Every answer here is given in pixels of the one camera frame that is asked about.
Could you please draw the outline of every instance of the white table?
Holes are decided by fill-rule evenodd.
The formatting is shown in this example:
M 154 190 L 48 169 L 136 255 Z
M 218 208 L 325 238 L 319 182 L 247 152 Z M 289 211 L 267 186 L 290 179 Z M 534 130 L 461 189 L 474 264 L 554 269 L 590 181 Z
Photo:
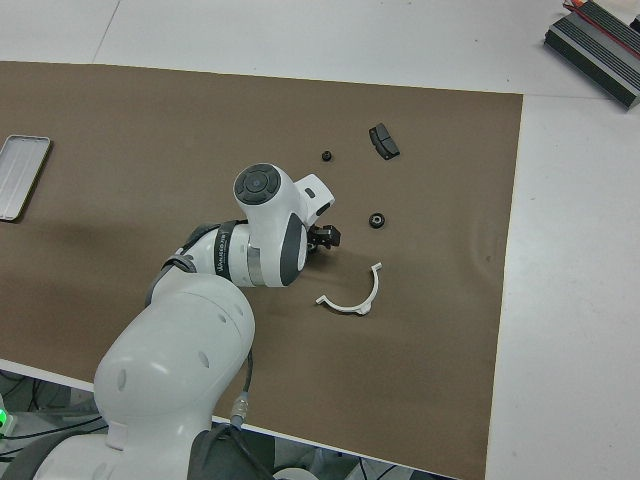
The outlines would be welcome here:
M 564 13 L 560 0 L 0 0 L 0 60 L 524 93 L 486 478 L 632 479 L 640 108 L 543 48 Z

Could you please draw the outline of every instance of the small black nut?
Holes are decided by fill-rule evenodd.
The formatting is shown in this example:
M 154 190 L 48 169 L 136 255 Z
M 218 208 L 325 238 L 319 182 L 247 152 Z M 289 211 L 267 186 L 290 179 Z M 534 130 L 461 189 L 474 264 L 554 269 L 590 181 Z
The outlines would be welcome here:
M 384 225 L 384 215 L 380 212 L 372 213 L 369 217 L 369 225 L 371 228 L 380 228 Z

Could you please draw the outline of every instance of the black finned metal box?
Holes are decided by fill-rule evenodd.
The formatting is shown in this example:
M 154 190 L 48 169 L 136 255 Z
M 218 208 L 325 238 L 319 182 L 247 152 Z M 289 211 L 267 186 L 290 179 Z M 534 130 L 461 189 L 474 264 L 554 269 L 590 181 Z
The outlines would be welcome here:
M 554 23 L 544 43 L 627 108 L 640 103 L 640 33 L 597 3 L 585 2 Z

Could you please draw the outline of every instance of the metal plate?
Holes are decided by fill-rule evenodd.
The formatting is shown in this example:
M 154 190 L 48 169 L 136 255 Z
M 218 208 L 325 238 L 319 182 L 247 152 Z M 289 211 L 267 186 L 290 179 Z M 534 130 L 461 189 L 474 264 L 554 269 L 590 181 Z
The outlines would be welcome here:
M 20 215 L 50 145 L 46 137 L 7 137 L 0 151 L 0 220 Z

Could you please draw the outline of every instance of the brown work surface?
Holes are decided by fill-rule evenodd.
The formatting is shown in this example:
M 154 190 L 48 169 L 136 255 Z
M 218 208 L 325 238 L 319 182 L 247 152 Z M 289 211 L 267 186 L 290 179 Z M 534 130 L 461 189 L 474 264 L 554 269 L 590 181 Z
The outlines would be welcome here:
M 23 218 L 0 223 L 0 358 L 92 381 L 191 230 L 241 218 L 240 170 L 315 173 L 337 199 L 321 223 L 342 245 L 321 249 L 289 288 L 244 289 L 256 317 L 249 422 L 483 478 L 521 105 L 520 95 L 0 63 L 0 136 L 54 141 Z M 399 157 L 375 152 L 378 122 Z M 380 230 L 368 225 L 376 211 Z M 378 261 L 368 315 L 314 304 L 362 301 Z

